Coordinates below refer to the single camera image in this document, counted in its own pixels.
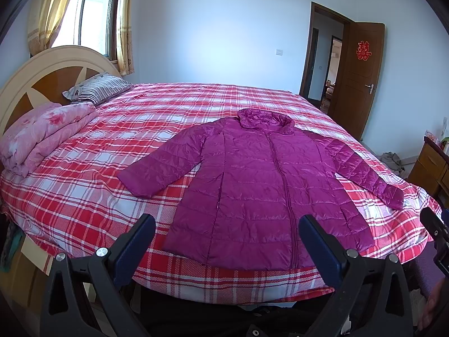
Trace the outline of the right hand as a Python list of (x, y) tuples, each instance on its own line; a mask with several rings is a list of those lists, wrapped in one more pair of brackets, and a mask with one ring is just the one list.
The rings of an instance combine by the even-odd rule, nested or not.
[(432, 289), (432, 292), (429, 295), (429, 298), (427, 299), (422, 315), (419, 318), (418, 322), (419, 330), (423, 330), (424, 328), (428, 327), (431, 324), (435, 312), (435, 307), (439, 302), (441, 296), (441, 290), (447, 280), (448, 280), (447, 278), (442, 278), (442, 280), (440, 280)]

